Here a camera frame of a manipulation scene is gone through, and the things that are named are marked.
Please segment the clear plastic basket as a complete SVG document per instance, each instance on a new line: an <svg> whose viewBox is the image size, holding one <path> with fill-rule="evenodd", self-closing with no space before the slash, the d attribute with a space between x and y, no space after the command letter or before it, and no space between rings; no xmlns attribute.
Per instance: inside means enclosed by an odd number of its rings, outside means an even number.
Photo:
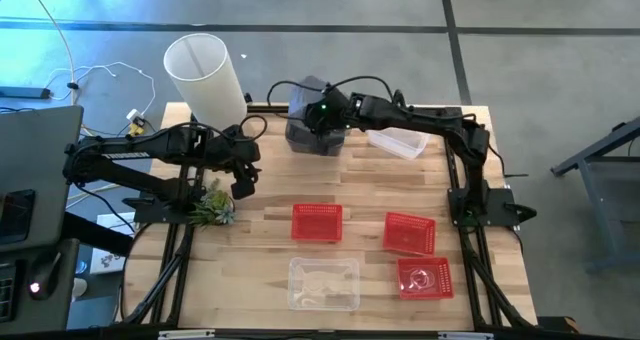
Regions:
<svg viewBox="0 0 640 340"><path fill-rule="evenodd" d="M371 145L406 160L416 159L430 139L429 134L399 128L367 130L366 135Z"/></svg>
<svg viewBox="0 0 640 340"><path fill-rule="evenodd" d="M360 303L360 267L356 259L295 257L290 261L291 310L352 312Z"/></svg>

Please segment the small green succulent plant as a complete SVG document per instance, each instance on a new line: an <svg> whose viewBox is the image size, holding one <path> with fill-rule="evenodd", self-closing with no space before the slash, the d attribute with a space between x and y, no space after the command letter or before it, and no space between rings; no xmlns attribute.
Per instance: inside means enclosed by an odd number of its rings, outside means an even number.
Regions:
<svg viewBox="0 0 640 340"><path fill-rule="evenodd" d="M216 178L189 213L190 224L196 227L225 226L235 222L235 203L231 196L220 189Z"/></svg>

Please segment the red perforated plastic basket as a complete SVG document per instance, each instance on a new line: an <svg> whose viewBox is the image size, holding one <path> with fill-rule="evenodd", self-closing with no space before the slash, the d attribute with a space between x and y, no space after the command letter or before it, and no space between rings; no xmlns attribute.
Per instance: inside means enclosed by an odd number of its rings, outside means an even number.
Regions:
<svg viewBox="0 0 640 340"><path fill-rule="evenodd" d="M340 242L343 207L336 204L295 204L291 238L296 241Z"/></svg>
<svg viewBox="0 0 640 340"><path fill-rule="evenodd" d="M441 300L454 297L449 261L444 257L399 258L396 261L402 300Z"/></svg>
<svg viewBox="0 0 640 340"><path fill-rule="evenodd" d="M433 219L388 212L385 218L383 248L402 253L431 256L435 253Z"/></svg>

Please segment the black desk bar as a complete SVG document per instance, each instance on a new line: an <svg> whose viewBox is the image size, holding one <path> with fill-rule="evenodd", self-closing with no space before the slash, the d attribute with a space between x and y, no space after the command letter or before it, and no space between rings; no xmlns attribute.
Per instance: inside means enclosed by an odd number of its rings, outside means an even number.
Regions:
<svg viewBox="0 0 640 340"><path fill-rule="evenodd" d="M119 256L127 256L133 245L131 236L108 229L69 212L64 214L61 237L63 239L77 239L82 244Z"/></svg>

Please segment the white printed box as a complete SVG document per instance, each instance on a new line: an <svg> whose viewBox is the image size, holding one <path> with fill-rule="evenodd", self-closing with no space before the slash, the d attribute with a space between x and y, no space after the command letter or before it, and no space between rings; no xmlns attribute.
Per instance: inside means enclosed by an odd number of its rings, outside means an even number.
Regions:
<svg viewBox="0 0 640 340"><path fill-rule="evenodd" d="M97 216L97 223L116 232L134 236L134 226L128 226L113 214L101 214ZM125 257L109 253L102 249L93 248L90 262L90 273L100 275L123 270Z"/></svg>

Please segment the grey desk panel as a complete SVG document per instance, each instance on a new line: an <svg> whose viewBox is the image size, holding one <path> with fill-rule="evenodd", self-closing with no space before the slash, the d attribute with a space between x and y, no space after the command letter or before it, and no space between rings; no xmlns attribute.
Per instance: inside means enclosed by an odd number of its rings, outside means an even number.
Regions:
<svg viewBox="0 0 640 340"><path fill-rule="evenodd" d="M35 191L26 239L0 245L0 252L60 239L69 192L63 176L65 147L77 141L82 117L80 106L0 114L0 196Z"/></svg>

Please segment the black clamp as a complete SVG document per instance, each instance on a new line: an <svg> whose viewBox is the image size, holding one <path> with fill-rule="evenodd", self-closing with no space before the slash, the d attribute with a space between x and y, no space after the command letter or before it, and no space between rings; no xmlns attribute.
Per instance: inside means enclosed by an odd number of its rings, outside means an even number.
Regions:
<svg viewBox="0 0 640 340"><path fill-rule="evenodd" d="M515 225L535 218L538 214L534 208L516 203L505 203L504 208L508 213L515 216Z"/></svg>

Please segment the black power strip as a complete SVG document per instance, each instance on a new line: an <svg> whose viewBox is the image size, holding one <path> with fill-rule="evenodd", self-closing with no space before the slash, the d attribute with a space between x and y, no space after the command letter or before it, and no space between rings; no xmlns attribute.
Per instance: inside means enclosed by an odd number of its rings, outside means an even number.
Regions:
<svg viewBox="0 0 640 340"><path fill-rule="evenodd" d="M0 86L0 97L17 99L47 99L51 91L48 88Z"/></svg>

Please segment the black computer mouse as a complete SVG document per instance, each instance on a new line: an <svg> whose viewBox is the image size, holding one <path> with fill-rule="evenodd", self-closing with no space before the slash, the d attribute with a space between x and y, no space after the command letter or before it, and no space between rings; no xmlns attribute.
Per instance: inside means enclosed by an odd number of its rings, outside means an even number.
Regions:
<svg viewBox="0 0 640 340"><path fill-rule="evenodd" d="M58 283L62 254L58 250L41 253L28 270L28 293L33 300L48 299Z"/></svg>

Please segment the black phone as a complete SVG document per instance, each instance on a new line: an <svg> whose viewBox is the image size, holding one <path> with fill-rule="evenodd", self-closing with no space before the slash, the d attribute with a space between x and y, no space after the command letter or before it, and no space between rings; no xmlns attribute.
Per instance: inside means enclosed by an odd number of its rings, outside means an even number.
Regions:
<svg viewBox="0 0 640 340"><path fill-rule="evenodd" d="M24 241L35 206L36 192L26 189L7 193L1 201L0 245Z"/></svg>

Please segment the dark grey desk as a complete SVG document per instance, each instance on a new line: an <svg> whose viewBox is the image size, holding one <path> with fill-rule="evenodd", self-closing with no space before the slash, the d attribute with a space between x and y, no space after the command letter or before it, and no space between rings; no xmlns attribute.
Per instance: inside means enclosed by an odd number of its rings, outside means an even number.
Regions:
<svg viewBox="0 0 640 340"><path fill-rule="evenodd" d="M0 263L15 262L18 266L15 316L10 322L0 323L0 335L66 329L78 249L78 240L66 239L55 246L0 253ZM36 301L28 293L28 270L41 253L50 250L58 250L62 254L57 287L48 299Z"/></svg>

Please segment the black keyboard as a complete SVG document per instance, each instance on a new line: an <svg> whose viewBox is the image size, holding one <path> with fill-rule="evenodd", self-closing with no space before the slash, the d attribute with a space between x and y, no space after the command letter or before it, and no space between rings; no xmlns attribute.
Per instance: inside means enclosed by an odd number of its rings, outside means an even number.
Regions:
<svg viewBox="0 0 640 340"><path fill-rule="evenodd" d="M10 322L16 312L18 266L0 263L0 323Z"/></svg>

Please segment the black aluminium frame rail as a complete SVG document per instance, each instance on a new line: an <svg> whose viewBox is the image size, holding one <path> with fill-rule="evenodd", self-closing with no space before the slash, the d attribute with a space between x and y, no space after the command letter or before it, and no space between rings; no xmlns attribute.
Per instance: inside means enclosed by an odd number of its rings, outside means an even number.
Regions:
<svg viewBox="0 0 640 340"><path fill-rule="evenodd" d="M179 223L170 223L168 227L160 273L158 280L153 287L153 295L151 299L151 313L149 321L152 324L160 322L167 284L181 265L184 257L182 244L177 243L177 236L180 228L181 225Z"/></svg>
<svg viewBox="0 0 640 340"><path fill-rule="evenodd" d="M460 184L459 184L455 156L448 142L445 142L445 151L447 156L447 166L448 166L451 188L453 190L459 190ZM478 326L484 323L484 318L481 313L481 306L480 306L479 295L477 291L474 269L472 268L472 263L470 262L469 256L467 254L467 250L469 247L469 244L468 244L469 235L464 228L459 227L458 225L456 225L456 229L460 239L460 247L461 247L462 259L463 259L467 292L469 297L473 330L476 331Z"/></svg>
<svg viewBox="0 0 640 340"><path fill-rule="evenodd" d="M176 330L161 324L114 325L86 329L44 331L0 335L0 340L157 340L160 331ZM273 330L212 329L216 338L208 340L438 340L443 331L383 330ZM540 328L484 327L495 340L631 340L618 337L547 331Z"/></svg>
<svg viewBox="0 0 640 340"><path fill-rule="evenodd" d="M267 103L250 103L247 105L249 114L280 114L287 116L289 107L285 105L269 105Z"/></svg>
<svg viewBox="0 0 640 340"><path fill-rule="evenodd" d="M483 227L478 227L476 231L476 241L478 244L478 253L480 262L482 264L483 271L486 273L489 282L483 281L488 298L489 311L491 317L491 324L495 326L502 325L502 313L499 307L498 298L495 294L494 286L492 285L493 272L491 267L491 260L489 255L488 243L486 240L486 234Z"/></svg>
<svg viewBox="0 0 640 340"><path fill-rule="evenodd" d="M194 230L195 228L190 224L190 222L187 222L185 224L184 235L178 247L178 250L176 251L176 255L179 256L179 263L177 268L173 300L171 303L169 315L167 317L167 322L174 326L178 326L180 319L184 288L186 285L186 277L189 267L190 253L194 238Z"/></svg>

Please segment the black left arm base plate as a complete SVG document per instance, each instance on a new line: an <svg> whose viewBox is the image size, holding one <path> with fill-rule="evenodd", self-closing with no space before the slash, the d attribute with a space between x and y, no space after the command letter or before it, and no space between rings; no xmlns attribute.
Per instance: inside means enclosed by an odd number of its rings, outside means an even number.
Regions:
<svg viewBox="0 0 640 340"><path fill-rule="evenodd" d="M145 193L137 198L124 198L122 202L134 209L134 221L138 223L187 224L195 210L193 203L162 201Z"/></svg>

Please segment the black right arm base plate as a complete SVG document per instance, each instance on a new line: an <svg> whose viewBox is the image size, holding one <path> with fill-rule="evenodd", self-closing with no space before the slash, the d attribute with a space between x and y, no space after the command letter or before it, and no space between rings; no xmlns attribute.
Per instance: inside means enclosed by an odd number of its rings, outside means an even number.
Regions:
<svg viewBox="0 0 640 340"><path fill-rule="evenodd" d="M450 189L447 193L452 222L457 227L516 226L520 217L514 196L507 188L472 191Z"/></svg>

